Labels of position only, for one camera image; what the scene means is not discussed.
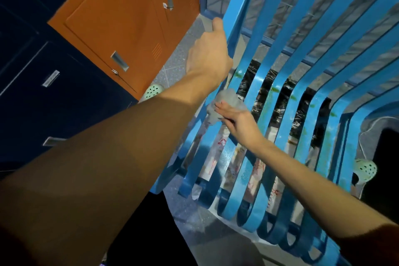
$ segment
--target forearm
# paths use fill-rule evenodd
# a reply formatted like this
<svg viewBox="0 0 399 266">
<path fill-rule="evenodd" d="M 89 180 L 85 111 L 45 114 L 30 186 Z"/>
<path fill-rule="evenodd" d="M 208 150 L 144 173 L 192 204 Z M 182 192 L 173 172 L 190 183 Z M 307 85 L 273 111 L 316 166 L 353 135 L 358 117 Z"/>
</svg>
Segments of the forearm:
<svg viewBox="0 0 399 266">
<path fill-rule="evenodd" d="M 42 265 L 98 265 L 214 87 L 189 74 L 42 154 L 0 183 L 0 225 Z"/>
<path fill-rule="evenodd" d="M 264 140 L 253 153 L 274 170 L 319 225 L 333 238 L 364 234 L 383 224 L 393 224 L 334 183 Z"/>
</svg>

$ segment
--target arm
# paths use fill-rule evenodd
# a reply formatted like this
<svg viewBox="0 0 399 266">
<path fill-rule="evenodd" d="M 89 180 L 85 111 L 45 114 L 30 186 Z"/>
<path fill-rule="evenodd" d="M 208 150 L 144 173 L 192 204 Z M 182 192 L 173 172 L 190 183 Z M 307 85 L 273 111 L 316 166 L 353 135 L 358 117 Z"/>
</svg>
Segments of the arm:
<svg viewBox="0 0 399 266">
<path fill-rule="evenodd" d="M 40 265 L 99 265 L 205 97 L 227 76 L 222 20 L 164 92 L 88 128 L 0 183 L 0 226 Z"/>
<path fill-rule="evenodd" d="M 237 110 L 226 102 L 216 106 L 237 141 L 274 170 L 332 238 L 359 236 L 394 224 L 265 139 L 249 111 Z"/>
</svg>

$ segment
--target person's right arm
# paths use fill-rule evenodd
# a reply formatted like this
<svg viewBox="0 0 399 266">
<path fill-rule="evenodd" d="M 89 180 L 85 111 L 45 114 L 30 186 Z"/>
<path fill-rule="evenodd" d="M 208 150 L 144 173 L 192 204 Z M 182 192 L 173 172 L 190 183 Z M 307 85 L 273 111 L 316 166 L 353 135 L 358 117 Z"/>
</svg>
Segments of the person's right arm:
<svg viewBox="0 0 399 266">
<path fill-rule="evenodd" d="M 237 110 L 226 102 L 216 106 L 237 141 L 274 170 L 333 239 L 363 235 L 385 224 L 396 225 L 264 138 L 249 111 Z"/>
</svg>

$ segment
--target hand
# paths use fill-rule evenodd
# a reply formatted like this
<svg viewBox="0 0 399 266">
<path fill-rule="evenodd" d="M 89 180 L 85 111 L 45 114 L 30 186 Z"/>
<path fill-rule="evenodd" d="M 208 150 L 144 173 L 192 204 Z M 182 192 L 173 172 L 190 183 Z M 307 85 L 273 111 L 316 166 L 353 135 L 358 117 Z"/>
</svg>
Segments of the hand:
<svg viewBox="0 0 399 266">
<path fill-rule="evenodd" d="M 268 142 L 261 134 L 251 112 L 234 108 L 225 101 L 215 102 L 215 106 L 215 111 L 224 117 L 222 122 L 232 135 L 251 152 L 257 154 L 257 150 Z"/>
<path fill-rule="evenodd" d="M 212 21 L 213 32 L 205 32 L 188 52 L 186 73 L 205 76 L 214 84 L 214 89 L 226 78 L 233 66 L 227 53 L 223 20 Z"/>
</svg>

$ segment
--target dark sleeve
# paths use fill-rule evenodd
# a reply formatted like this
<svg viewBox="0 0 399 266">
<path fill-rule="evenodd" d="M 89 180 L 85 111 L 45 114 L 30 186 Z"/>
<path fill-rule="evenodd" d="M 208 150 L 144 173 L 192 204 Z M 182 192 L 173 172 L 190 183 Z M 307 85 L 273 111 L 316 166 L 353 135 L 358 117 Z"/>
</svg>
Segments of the dark sleeve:
<svg viewBox="0 0 399 266">
<path fill-rule="evenodd" d="M 383 225 L 361 236 L 336 240 L 352 266 L 399 265 L 399 226 Z"/>
<path fill-rule="evenodd" d="M 25 246 L 4 228 L 0 227 L 1 264 L 39 266 Z"/>
</svg>

